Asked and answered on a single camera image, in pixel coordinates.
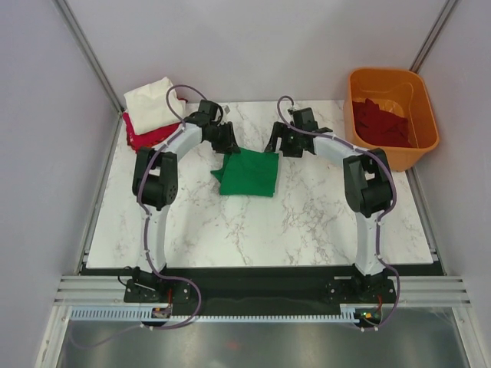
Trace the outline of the green t-shirt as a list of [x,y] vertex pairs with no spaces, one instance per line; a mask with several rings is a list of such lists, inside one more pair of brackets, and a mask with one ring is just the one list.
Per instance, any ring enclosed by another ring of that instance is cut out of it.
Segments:
[[219,182],[221,196],[258,196],[275,194],[279,154],[261,153],[241,148],[240,153],[227,153],[222,167],[210,173]]

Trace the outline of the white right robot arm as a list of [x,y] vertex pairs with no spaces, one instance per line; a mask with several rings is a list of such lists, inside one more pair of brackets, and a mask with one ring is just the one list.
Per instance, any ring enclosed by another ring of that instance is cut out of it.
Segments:
[[397,202],[397,193],[386,153],[381,148],[355,146],[329,128],[321,128],[308,107],[288,110],[291,122],[284,118],[274,123],[267,153],[282,152],[284,157],[301,158],[309,152],[343,169],[344,194],[355,213],[358,232],[354,266],[362,276],[351,282],[351,292],[359,301],[370,301],[379,292],[372,275],[380,274],[387,264],[381,258],[383,219]]

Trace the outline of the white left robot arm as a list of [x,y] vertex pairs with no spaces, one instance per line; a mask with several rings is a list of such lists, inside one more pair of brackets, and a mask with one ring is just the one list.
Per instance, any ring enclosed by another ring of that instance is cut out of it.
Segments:
[[143,256],[154,273],[160,273],[167,265],[166,220],[178,194],[179,161],[203,142],[210,143],[219,154],[240,152],[233,125],[223,119],[225,116],[220,105],[201,100],[197,111],[156,149],[143,147],[137,152],[132,191],[142,211]]

